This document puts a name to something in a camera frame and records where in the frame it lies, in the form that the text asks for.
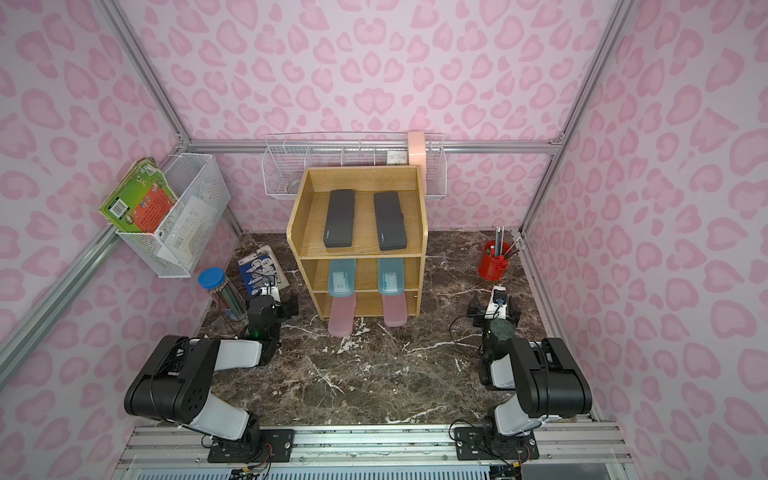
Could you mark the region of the pink pencil case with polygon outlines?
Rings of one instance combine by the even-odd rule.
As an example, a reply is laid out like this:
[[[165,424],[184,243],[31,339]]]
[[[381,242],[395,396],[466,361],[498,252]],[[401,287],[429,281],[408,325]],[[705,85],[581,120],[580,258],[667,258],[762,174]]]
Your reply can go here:
[[[384,323],[390,328],[403,327],[408,322],[408,303],[404,293],[382,296]]]
[[[328,333],[335,338],[348,337],[354,330],[356,295],[332,297]]]

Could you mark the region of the teal pencil case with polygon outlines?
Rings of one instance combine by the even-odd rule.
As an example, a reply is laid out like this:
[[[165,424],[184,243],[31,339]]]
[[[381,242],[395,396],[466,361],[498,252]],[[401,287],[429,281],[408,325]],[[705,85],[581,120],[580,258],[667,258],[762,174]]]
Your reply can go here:
[[[344,298],[355,293],[356,260],[335,259],[329,263],[327,280],[328,293],[332,297]]]
[[[398,296],[405,292],[405,262],[403,258],[384,257],[377,261],[378,291],[383,296]]]

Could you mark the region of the black pencil case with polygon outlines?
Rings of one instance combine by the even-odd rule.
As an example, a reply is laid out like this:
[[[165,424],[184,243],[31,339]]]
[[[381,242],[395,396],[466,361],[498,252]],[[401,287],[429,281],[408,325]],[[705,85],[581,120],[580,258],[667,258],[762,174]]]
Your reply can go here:
[[[380,250],[405,249],[407,235],[398,192],[375,193],[373,201]]]
[[[330,192],[323,242],[326,248],[352,246],[354,231],[355,191],[337,189]]]

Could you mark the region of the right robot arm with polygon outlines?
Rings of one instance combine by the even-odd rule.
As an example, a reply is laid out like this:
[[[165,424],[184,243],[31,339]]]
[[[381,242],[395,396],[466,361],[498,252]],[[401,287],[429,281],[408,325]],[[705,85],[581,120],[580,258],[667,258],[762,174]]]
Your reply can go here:
[[[591,388],[564,340],[520,337],[520,311],[512,300],[494,295],[482,306],[474,298],[466,317],[482,329],[480,382],[488,390],[512,393],[485,417],[488,438],[522,438],[550,420],[591,411]]]

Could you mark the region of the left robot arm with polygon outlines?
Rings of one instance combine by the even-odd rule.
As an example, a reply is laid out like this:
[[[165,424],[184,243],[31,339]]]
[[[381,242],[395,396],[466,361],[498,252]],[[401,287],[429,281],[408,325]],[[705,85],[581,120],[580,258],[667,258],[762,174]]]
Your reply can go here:
[[[219,440],[260,444],[257,415],[216,397],[213,376],[267,365],[280,346],[282,323],[298,313],[295,293],[285,301],[263,294],[250,301],[245,333],[236,339],[163,337],[128,388],[125,411]]]

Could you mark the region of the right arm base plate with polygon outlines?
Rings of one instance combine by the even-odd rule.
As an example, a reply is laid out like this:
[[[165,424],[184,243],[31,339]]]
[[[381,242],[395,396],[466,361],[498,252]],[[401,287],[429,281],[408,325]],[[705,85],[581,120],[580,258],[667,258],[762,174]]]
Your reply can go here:
[[[533,433],[502,436],[485,432],[481,427],[452,426],[449,437],[454,441],[460,461],[502,460],[525,463],[540,458]]]

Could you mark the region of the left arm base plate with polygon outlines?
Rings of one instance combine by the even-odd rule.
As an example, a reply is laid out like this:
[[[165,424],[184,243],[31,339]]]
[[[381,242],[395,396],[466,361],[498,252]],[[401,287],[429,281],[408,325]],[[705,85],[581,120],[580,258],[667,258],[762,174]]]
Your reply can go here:
[[[226,440],[214,437],[208,449],[207,462],[247,465],[265,461],[287,463],[291,459],[295,433],[293,429],[266,429],[259,432],[256,440]]]

